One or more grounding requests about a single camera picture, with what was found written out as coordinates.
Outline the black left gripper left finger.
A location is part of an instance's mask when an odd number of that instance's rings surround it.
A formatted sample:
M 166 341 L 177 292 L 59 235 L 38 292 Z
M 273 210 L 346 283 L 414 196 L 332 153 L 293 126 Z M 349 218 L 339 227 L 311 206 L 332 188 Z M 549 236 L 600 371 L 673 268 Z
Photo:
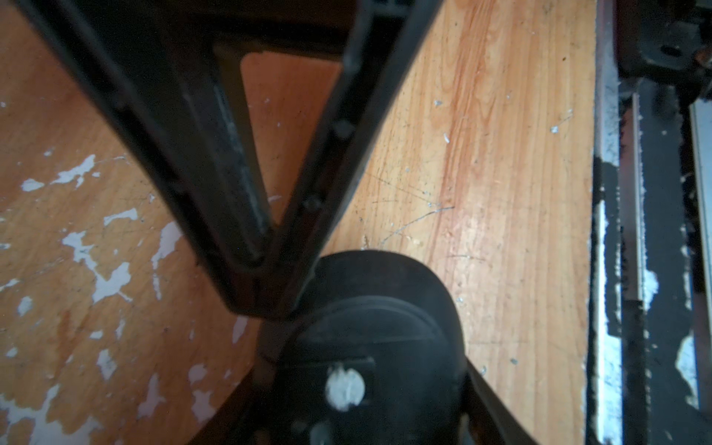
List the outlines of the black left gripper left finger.
M 249 372 L 189 445 L 256 444 L 260 396 Z

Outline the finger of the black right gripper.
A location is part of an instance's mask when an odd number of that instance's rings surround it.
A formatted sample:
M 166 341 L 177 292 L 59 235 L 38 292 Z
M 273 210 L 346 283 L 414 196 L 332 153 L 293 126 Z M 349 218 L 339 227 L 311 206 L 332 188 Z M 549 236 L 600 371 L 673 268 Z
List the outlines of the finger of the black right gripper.
M 359 185 L 437 1 L 21 1 L 130 148 L 230 311 L 284 319 Z M 258 163 L 243 57 L 341 71 L 281 222 Z

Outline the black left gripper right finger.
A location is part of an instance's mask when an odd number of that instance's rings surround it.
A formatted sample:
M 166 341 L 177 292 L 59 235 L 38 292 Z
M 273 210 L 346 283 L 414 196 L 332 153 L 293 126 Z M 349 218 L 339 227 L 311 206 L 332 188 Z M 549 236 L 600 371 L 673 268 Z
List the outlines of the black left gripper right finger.
M 473 363 L 467 365 L 464 413 L 468 417 L 468 439 L 465 444 L 536 444 Z

